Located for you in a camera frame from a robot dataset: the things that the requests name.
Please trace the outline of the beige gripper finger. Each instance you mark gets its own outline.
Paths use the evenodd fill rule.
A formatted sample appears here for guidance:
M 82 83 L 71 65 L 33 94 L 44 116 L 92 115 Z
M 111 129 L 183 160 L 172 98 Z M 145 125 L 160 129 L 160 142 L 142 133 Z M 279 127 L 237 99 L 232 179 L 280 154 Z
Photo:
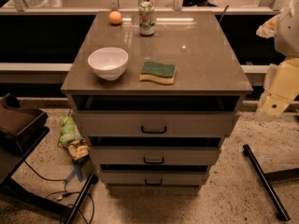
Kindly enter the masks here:
M 269 117 L 278 117 L 289 104 L 290 101 L 284 97 L 263 94 L 259 100 L 259 112 Z

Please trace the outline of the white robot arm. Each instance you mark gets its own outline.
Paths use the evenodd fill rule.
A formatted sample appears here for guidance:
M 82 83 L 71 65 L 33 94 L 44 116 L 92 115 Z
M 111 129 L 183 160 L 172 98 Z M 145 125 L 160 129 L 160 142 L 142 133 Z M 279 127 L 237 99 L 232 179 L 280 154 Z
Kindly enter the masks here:
M 264 92 L 257 114 L 265 119 L 282 114 L 299 95 L 299 0 L 291 0 L 281 12 L 261 25 L 256 34 L 275 38 L 275 49 L 286 56 L 266 72 Z

